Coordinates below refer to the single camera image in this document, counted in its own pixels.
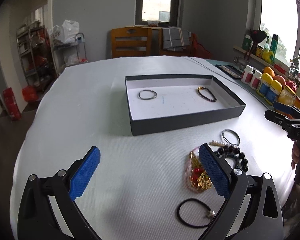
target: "folded cloth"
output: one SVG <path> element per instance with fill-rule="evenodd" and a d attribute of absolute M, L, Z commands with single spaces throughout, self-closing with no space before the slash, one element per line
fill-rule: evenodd
<path fill-rule="evenodd" d="M 162 28 L 163 49 L 182 51 L 190 45 L 191 32 L 181 28 Z"/>

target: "white tablecloth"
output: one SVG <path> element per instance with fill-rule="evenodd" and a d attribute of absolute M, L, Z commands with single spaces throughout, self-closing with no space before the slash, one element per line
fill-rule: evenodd
<path fill-rule="evenodd" d="M 240 135 L 240 148 L 249 161 L 247 174 L 272 175 L 282 205 L 293 184 L 293 142 L 280 126 L 265 119 L 266 108 L 252 95 L 204 59 L 196 60 L 220 73 L 218 79 L 247 104 L 242 115 L 136 137 L 130 131 L 125 76 L 217 75 L 190 58 L 167 56 L 117 58 L 67 68 L 41 101 L 16 161 L 10 199 L 15 238 L 20 200 L 29 175 L 43 178 L 68 169 L 93 145 L 101 151 L 101 162 L 76 203 L 103 240 L 198 239 L 204 229 L 179 224 L 175 218 L 177 205 L 196 197 L 218 211 L 224 199 L 214 189 L 201 194 L 189 192 L 182 179 L 184 164 L 196 146 L 221 140 L 223 129 Z M 56 202 L 50 199 L 55 209 Z M 186 217 L 198 211 L 194 205 L 189 205 L 189 210 Z M 71 234 L 60 211 L 56 211 L 56 217 L 63 232 Z"/>

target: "black cord bracelet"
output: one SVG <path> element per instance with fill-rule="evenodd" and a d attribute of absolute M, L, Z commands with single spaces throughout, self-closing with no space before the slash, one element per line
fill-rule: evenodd
<path fill-rule="evenodd" d="M 195 226 L 195 225 L 191 225 L 191 224 L 187 223 L 180 216 L 180 208 L 182 207 L 182 205 L 184 203 L 189 202 L 189 201 L 195 201 L 195 202 L 199 203 L 200 205 L 204 206 L 209 211 L 209 213 L 207 215 L 207 218 L 209 218 L 211 220 L 214 218 L 215 213 L 214 213 L 213 210 L 211 210 L 211 208 L 207 204 L 203 203 L 202 201 L 200 201 L 199 199 L 196 199 L 196 198 L 188 198 L 188 199 L 182 201 L 179 204 L 179 206 L 177 207 L 177 218 L 178 218 L 178 220 L 180 221 L 181 224 L 184 224 L 185 226 L 190 227 L 190 228 L 206 228 L 208 225 L 210 225 L 210 223 L 208 223 L 206 225 L 203 225 L 203 226 Z"/>
<path fill-rule="evenodd" d="M 238 140 L 238 143 L 237 143 L 237 144 L 231 143 L 231 142 L 226 138 L 225 132 L 232 133 L 234 136 L 236 136 L 236 138 L 237 138 L 237 140 Z M 238 135 L 235 131 L 230 130 L 230 129 L 224 129 L 224 130 L 222 131 L 222 134 L 221 134 L 221 135 L 222 135 L 223 139 L 224 139 L 227 143 L 229 143 L 229 144 L 231 144 L 231 145 L 234 145 L 234 146 L 239 146 L 239 144 L 240 144 L 240 137 L 239 137 L 239 135 Z"/>

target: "metal shelf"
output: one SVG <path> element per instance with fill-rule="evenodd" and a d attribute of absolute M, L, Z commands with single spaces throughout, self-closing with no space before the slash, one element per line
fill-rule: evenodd
<path fill-rule="evenodd" d="M 49 62 L 43 64 L 42 66 L 37 67 L 37 71 L 40 71 L 46 65 L 49 65 Z M 37 72 L 35 71 L 34 68 L 31 69 L 31 70 L 25 71 L 26 78 L 31 77 L 31 76 L 36 75 L 36 74 L 37 74 Z"/>
<path fill-rule="evenodd" d="M 76 65 L 78 65 L 78 64 L 81 64 L 81 62 L 80 62 L 80 57 L 79 57 L 79 49 L 78 49 L 78 46 L 79 46 L 81 43 L 83 44 L 83 48 L 84 48 L 84 56 L 85 56 L 84 59 L 87 59 L 86 45 L 85 45 L 85 38 L 84 38 L 84 34 L 83 34 L 83 33 L 77 33 L 77 34 L 75 35 L 74 42 L 66 43 L 66 44 L 62 44 L 62 45 L 58 45 L 58 46 L 54 46 L 54 47 L 52 48 L 52 50 L 53 50 L 54 52 L 55 52 L 55 51 L 58 51 L 58 50 L 61 51 L 64 65 L 66 65 L 65 57 L 64 57 L 64 54 L 63 54 L 63 49 L 75 47 L 75 48 L 76 48 L 76 52 L 77 52 L 77 59 L 78 59 L 78 63 L 77 63 Z"/>
<path fill-rule="evenodd" d="M 21 67 L 22 67 L 22 70 L 23 70 L 23 73 L 25 75 L 25 78 L 26 78 L 26 81 L 27 81 L 28 85 L 29 85 L 29 80 L 28 79 L 30 77 L 36 75 L 37 78 L 38 78 L 38 81 L 39 81 L 39 87 L 37 87 L 36 90 L 41 90 L 42 92 L 44 92 L 44 90 L 47 87 L 47 83 L 49 84 L 49 82 L 52 80 L 52 78 L 49 78 L 49 80 L 45 79 L 43 81 L 40 81 L 41 74 L 39 73 L 39 70 L 41 68 L 45 67 L 46 65 L 49 65 L 50 62 L 47 62 L 47 63 L 45 63 L 44 65 L 41 65 L 41 66 L 36 66 L 35 65 L 35 61 L 34 61 L 34 50 L 37 49 L 37 48 L 39 48 L 43 44 L 45 44 L 47 46 L 46 32 L 44 31 L 44 42 L 43 43 L 38 44 L 35 47 L 32 47 L 32 45 L 31 45 L 31 32 L 35 32 L 35 31 L 42 30 L 42 29 L 45 30 L 45 27 L 41 26 L 41 27 L 37 27 L 37 28 L 28 29 L 26 32 L 23 32 L 20 35 L 16 35 L 16 38 L 17 38 L 17 47 L 18 47 L 18 52 L 19 52 L 19 58 L 20 58 L 20 62 L 21 62 Z M 25 41 L 22 40 L 21 42 L 19 42 L 19 38 L 24 37 L 26 34 L 28 35 L 28 38 L 26 38 Z M 27 43 L 29 49 L 27 49 L 26 51 L 20 53 L 20 46 L 22 44 L 25 44 L 25 43 Z M 31 54 L 31 60 L 32 60 L 32 62 L 34 64 L 34 68 L 31 69 L 31 70 L 29 70 L 29 71 L 25 71 L 22 57 L 25 56 L 25 55 L 28 55 L 28 54 Z"/>
<path fill-rule="evenodd" d="M 43 28 L 44 28 L 43 26 L 41 26 L 41 27 L 36 27 L 36 28 L 32 28 L 32 29 L 30 29 L 30 32 L 35 32 L 35 31 L 41 30 L 41 29 L 43 29 Z M 26 31 L 24 31 L 23 33 L 17 35 L 17 39 L 21 38 L 22 36 L 27 35 L 28 32 L 29 32 L 29 29 L 26 30 Z"/>
<path fill-rule="evenodd" d="M 28 53 L 31 53 L 31 49 L 27 49 L 25 52 L 22 52 L 20 54 L 20 57 L 23 57 L 23 56 L 27 55 Z"/>

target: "metal screw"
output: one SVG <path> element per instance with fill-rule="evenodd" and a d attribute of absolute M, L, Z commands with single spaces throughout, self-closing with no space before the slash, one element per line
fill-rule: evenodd
<path fill-rule="evenodd" d="M 271 175 L 269 173 L 265 173 L 265 178 L 266 179 L 271 179 Z"/>
<path fill-rule="evenodd" d="M 66 174 L 66 171 L 65 171 L 65 170 L 60 170 L 60 171 L 58 171 L 58 176 L 59 176 L 59 177 L 63 177 L 65 174 Z"/>
<path fill-rule="evenodd" d="M 241 174 L 242 174 L 242 170 L 240 170 L 240 169 L 238 169 L 238 168 L 237 168 L 237 169 L 234 169 L 233 171 L 234 171 L 234 173 L 237 174 L 237 175 L 241 175 Z"/>
<path fill-rule="evenodd" d="M 29 176 L 29 181 L 33 181 L 33 180 L 35 180 L 35 175 L 34 174 Z"/>

